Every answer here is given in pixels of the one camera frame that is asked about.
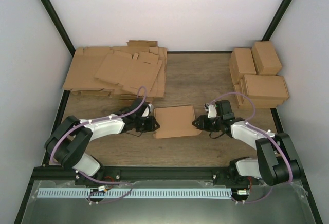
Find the cardboard box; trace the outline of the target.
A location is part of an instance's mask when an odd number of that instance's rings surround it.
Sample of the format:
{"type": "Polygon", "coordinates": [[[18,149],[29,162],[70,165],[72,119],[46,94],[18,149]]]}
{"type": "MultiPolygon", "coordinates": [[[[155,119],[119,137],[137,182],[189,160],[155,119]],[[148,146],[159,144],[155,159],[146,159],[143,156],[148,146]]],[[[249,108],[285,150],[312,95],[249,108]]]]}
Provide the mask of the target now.
{"type": "Polygon", "coordinates": [[[153,135],[156,139],[198,136],[201,133],[192,125],[196,119],[192,105],[156,108],[154,117],[160,125],[153,135]]]}

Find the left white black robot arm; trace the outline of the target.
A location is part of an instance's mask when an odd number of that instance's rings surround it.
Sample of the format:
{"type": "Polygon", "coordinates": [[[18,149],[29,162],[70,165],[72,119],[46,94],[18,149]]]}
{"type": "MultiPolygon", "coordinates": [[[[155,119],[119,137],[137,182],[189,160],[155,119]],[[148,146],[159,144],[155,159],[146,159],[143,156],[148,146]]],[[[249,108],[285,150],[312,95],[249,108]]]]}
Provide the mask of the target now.
{"type": "Polygon", "coordinates": [[[45,143],[45,150],[64,169],[81,172],[94,185],[105,179],[104,166],[87,154],[88,144],[108,135],[124,134],[131,130],[143,134],[154,132],[160,124],[152,115],[153,105],[137,98],[133,103],[106,117],[78,119],[69,116],[45,143]]]}

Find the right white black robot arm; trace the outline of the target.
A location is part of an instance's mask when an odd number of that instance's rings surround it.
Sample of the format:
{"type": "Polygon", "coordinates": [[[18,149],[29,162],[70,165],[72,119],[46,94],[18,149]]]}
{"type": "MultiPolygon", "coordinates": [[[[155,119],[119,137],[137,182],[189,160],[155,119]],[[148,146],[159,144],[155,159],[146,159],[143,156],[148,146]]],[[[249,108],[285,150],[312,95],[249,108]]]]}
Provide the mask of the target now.
{"type": "Polygon", "coordinates": [[[304,176],[301,160],[287,133],[265,131],[235,117],[228,100],[206,104],[205,111],[205,115],[192,122],[193,126],[209,133],[221,132],[218,137],[227,135],[246,143],[257,152],[257,159],[233,161],[233,168],[228,172],[232,183],[241,184],[247,176],[251,176],[274,186],[304,176]]]}

